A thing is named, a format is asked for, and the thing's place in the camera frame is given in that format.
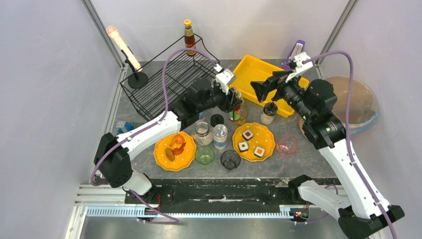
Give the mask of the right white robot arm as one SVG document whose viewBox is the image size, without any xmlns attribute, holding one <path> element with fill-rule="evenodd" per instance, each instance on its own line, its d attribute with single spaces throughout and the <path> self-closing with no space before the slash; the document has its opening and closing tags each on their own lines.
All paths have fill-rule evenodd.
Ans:
<svg viewBox="0 0 422 239">
<path fill-rule="evenodd" d="M 288 75 L 287 71 L 275 71 L 265 81 L 250 84 L 258 101 L 275 92 L 272 101 L 284 100 L 302 118 L 305 137 L 330 164 L 346 196 L 326 189 L 307 175 L 289 182 L 292 193 L 336 219 L 350 239 L 364 239 L 391 227 L 405 212 L 400 206 L 390 204 L 361 168 L 348 130 L 332 112 L 337 101 L 333 85 L 316 79 L 302 88 L 298 77 L 288 79 Z"/>
</svg>

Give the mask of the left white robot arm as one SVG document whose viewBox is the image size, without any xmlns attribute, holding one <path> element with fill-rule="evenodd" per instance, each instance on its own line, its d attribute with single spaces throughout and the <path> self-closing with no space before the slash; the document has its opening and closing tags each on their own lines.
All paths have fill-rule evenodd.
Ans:
<svg viewBox="0 0 422 239">
<path fill-rule="evenodd" d="M 169 111 L 126 133 L 117 136 L 110 132 L 104 134 L 94 158 L 94 171 L 99 171 L 104 179 L 95 179 L 92 175 L 91 184 L 126 187 L 144 195 L 151 189 L 152 183 L 144 173 L 133 171 L 133 158 L 159 140 L 194 124 L 201 112 L 218 107 L 228 113 L 241 102 L 234 88 L 225 92 L 219 82 L 198 78 L 171 104 Z"/>
</svg>

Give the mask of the green label sauce bottle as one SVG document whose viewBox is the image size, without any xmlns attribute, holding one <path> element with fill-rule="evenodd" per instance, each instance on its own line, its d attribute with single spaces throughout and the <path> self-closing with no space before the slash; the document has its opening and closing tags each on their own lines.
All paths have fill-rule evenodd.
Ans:
<svg viewBox="0 0 422 239">
<path fill-rule="evenodd" d="M 241 108 L 242 108 L 242 100 L 240 101 L 240 104 L 237 105 L 233 111 L 230 111 L 228 113 L 228 118 L 231 121 L 237 121 L 241 118 Z"/>
</svg>

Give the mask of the red label sauce bottle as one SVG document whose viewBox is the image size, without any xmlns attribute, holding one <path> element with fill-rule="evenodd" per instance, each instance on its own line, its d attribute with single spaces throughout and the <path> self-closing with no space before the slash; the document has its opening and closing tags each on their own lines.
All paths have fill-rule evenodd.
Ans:
<svg viewBox="0 0 422 239">
<path fill-rule="evenodd" d="M 185 47 L 196 49 L 196 39 L 195 39 L 194 31 L 192 28 L 191 20 L 185 19 L 184 26 L 185 26 L 185 33 L 184 33 Z"/>
</svg>

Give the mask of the black cap shaker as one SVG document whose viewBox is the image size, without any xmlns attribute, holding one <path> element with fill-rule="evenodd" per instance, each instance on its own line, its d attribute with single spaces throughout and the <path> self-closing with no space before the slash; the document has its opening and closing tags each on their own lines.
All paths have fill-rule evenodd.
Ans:
<svg viewBox="0 0 422 239">
<path fill-rule="evenodd" d="M 214 114 L 210 118 L 210 125 L 214 128 L 218 124 L 224 124 L 224 117 L 220 114 Z"/>
<path fill-rule="evenodd" d="M 264 125 L 270 125 L 277 114 L 278 107 L 274 102 L 266 103 L 260 116 L 260 121 Z"/>
</svg>

